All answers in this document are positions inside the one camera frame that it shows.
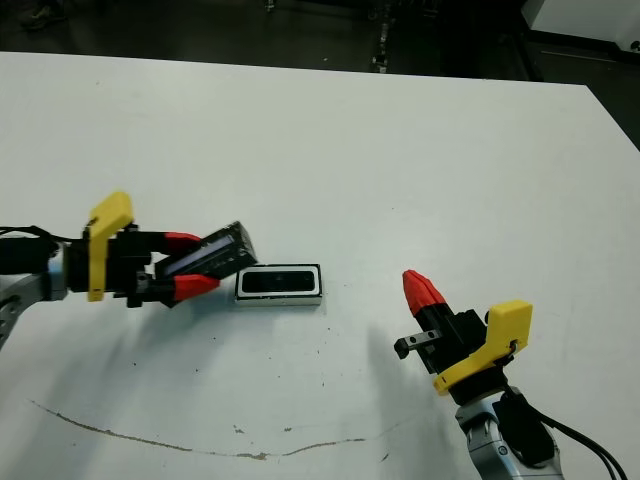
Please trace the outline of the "left gripper black yellow body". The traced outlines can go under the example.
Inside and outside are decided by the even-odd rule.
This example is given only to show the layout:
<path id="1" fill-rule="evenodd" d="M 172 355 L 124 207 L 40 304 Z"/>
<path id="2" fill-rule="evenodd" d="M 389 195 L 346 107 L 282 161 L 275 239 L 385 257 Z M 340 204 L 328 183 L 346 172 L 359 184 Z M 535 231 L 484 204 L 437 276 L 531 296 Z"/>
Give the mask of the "left gripper black yellow body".
<path id="1" fill-rule="evenodd" d="M 64 259 L 67 286 L 85 292 L 90 302 L 103 300 L 107 293 L 140 302 L 150 263 L 151 251 L 134 223 L 131 198 L 116 191 L 90 211 L 82 237 L 69 243 Z"/>

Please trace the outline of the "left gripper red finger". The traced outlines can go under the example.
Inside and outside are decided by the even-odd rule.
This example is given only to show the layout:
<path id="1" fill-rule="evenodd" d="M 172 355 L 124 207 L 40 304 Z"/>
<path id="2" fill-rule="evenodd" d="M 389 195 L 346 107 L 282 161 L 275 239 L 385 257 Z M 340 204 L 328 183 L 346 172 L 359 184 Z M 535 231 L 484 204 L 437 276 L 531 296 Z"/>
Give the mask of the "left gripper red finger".
<path id="1" fill-rule="evenodd" d="M 127 292 L 127 307 L 139 308 L 143 303 L 156 302 L 172 308 L 187 299 L 209 293 L 221 281 L 201 274 L 177 275 L 155 279 L 145 276 Z"/>
<path id="2" fill-rule="evenodd" d="M 150 232 L 149 249 L 164 255 L 186 254 L 200 246 L 201 238 L 180 232 Z"/>

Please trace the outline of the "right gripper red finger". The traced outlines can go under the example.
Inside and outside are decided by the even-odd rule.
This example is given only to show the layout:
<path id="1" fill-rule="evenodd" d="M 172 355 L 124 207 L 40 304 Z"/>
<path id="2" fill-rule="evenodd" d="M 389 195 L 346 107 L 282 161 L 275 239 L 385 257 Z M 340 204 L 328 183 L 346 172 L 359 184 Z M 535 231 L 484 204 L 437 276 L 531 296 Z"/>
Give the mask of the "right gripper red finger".
<path id="1" fill-rule="evenodd" d="M 410 271 L 410 311 L 419 325 L 443 325 L 453 316 L 433 283 L 415 270 Z"/>
<path id="2" fill-rule="evenodd" d="M 422 330 L 434 329 L 442 313 L 443 296 L 427 277 L 415 270 L 406 270 L 402 281 L 412 316 Z"/>

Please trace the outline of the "right gripper black yellow body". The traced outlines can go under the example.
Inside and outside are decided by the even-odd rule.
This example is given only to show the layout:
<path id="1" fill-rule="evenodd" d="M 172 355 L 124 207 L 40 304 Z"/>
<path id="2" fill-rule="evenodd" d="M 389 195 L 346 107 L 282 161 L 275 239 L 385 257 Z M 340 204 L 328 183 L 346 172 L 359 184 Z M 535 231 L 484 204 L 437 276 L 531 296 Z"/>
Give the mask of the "right gripper black yellow body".
<path id="1" fill-rule="evenodd" d="M 417 352 L 433 387 L 456 403 L 468 403 L 498 390 L 504 367 L 528 345 L 533 305 L 514 300 L 492 306 L 481 318 L 470 309 L 455 313 L 444 301 L 425 303 L 414 313 L 419 333 L 398 339 L 404 359 Z"/>

